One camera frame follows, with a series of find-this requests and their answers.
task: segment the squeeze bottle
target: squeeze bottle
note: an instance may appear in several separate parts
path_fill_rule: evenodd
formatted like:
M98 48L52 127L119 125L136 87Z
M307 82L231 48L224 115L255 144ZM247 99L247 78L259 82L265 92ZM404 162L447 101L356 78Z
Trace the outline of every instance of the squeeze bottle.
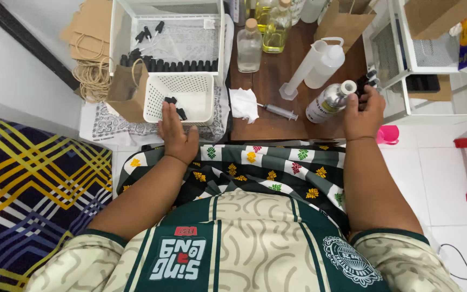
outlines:
M339 45L329 45L327 53L316 62L315 66L309 72L304 82L309 88L317 89L322 86L333 76L333 74L345 62L345 54L343 53L343 38L341 37L324 37L323 41L340 41Z

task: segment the green stripe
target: green stripe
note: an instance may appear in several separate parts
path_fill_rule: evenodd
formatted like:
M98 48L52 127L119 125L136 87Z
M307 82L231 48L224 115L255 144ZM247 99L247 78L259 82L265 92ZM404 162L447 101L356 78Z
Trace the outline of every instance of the green stripe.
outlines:
M129 275L129 279L127 279L127 284L126 288L124 289L124 292L129 291L131 289L131 285L133 283L134 275L136 274L136 270L138 269L139 262L142 258L143 250L145 249L145 246L147 245L147 240L149 239L149 235L151 234L151 229L147 229L147 233L145 234L145 237L143 238L142 245L139 248L138 251L138 256L136 256L136 261L134 261L133 269L131 270L131 274Z
M306 228L303 226L303 223L299 223L300 227L302 228L302 232L307 239L307 244L309 245L309 249L311 250L311 256L313 256L313 262L315 263L315 270L316 270L316 277L318 278L318 286L320 287L321 292L325 292L324 287L324 280L322 279L322 272L320 270L320 264L318 264L318 257L316 256L315 247L313 246L313 242L307 233Z
M295 201L292 198L289 199L291 200L291 211L293 212L293 221L298 222L297 211L295 209Z
M428 239L422 234L418 234L418 233L403 230L403 229L395 229L395 228L375 228L375 229L369 229L369 230L362 231L353 237L353 239L351 240L351 245L354 245L363 236L371 235L374 233L391 233L391 234L404 235L404 236L411 237L413 239L422 241L430 245L430 242L428 241Z
M212 220L216 220L216 216L217 216L217 198L219 196L215 196L214 197L214 203L212 205Z
M81 236L81 235L98 235L98 236L101 236L101 237L105 237L105 238L107 238L107 239L109 239L111 241L114 241L114 242L120 244L122 247L126 247L126 245L127 245L127 241L125 239L123 239L122 237L120 237L120 236L118 236L116 234L101 231L101 230L86 229L86 230L82 231L81 233L79 233L77 236Z
M219 290L219 261L221 260L221 220L217 221L217 245L215 247L214 292Z

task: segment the plastic graduated cylinder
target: plastic graduated cylinder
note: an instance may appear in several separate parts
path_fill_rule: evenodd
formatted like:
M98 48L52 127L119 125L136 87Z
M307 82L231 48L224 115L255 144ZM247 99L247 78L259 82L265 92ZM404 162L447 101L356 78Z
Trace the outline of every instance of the plastic graduated cylinder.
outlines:
M279 92L283 99L294 100L298 95L298 85L300 85L309 72L311 72L316 63L321 60L322 56L327 53L328 44L325 41L338 41L339 39L339 37L324 37L311 45L311 49L303 59L293 77L291 77L289 83L284 83L280 87Z

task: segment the clear glass bottle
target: clear glass bottle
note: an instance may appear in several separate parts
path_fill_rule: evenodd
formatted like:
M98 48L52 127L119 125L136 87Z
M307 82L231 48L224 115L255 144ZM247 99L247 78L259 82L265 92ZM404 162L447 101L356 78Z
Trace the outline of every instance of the clear glass bottle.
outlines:
M289 30L291 29L291 0L280 0L279 7L269 13L263 37L263 51L280 53L284 50Z
M259 30L264 33L269 19L269 11L279 6L279 0L258 0L255 7L255 20Z
M257 29L257 21L250 18L237 34L237 66L239 72L257 72L261 66L263 35Z

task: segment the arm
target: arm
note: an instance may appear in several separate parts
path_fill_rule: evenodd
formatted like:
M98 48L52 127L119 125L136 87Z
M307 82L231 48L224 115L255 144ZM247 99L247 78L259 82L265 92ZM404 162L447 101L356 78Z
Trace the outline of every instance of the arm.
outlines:
M351 235L374 228L397 228L423 234L376 144L385 101L370 86L365 87L365 92L362 100L368 101L367 105L360 105L364 111L358 111L358 98L351 95L345 112L347 149L343 181Z
M89 229L130 240L158 223L176 200L187 166L198 152L199 136L195 126L185 135L174 104L164 102L162 113L158 125L165 156L100 212Z

